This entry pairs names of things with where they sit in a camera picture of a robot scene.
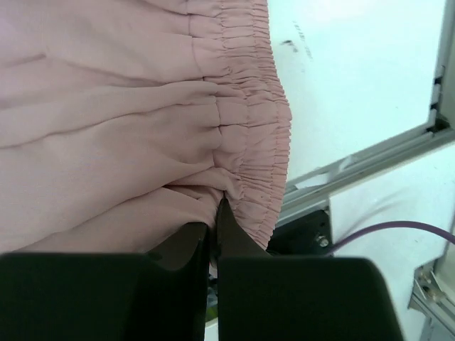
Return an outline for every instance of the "wire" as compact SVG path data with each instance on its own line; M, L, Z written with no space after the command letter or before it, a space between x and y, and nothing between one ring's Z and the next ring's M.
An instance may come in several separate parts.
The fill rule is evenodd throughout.
M406 227L408 229L420 229L423 231L431 232L432 234L436 234L444 238L445 240L451 242L452 244L455 244L455 236L450 232L444 231L443 229L440 229L430 224L425 224L423 222L410 222L403 220L396 222L382 222L380 224L374 224L372 226L366 227L365 229L361 229L360 231L354 232L350 236L347 236L345 239L341 240L340 242L335 243L331 247L330 251L327 253L327 256L332 255L334 252L338 251L345 245L371 232L380 231L381 229L395 229L401 227Z

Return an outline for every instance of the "pink fabric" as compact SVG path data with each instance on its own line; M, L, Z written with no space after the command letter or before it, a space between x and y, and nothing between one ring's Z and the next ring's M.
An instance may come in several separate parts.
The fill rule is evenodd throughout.
M224 191L266 247L290 122L266 0L0 4L0 251L147 251Z

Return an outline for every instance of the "purple cable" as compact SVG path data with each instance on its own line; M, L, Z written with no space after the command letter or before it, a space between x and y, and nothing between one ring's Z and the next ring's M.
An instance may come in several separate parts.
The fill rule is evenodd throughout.
M440 229L430 224L425 224L423 222L409 222L403 220L396 222L382 222L380 224L374 224L372 226L366 227L365 229L361 229L360 231L354 232L350 236L347 236L345 239L334 244L329 253L327 253L327 256L332 255L334 252L338 251L345 245L351 243L353 240L363 237L366 234L380 231L381 229L394 229L397 227L406 227L408 229L421 229L423 231L431 232L432 234L437 234L438 236L444 238L445 240L448 240L452 244L455 244L455 236L452 235L450 232L444 231L443 229Z

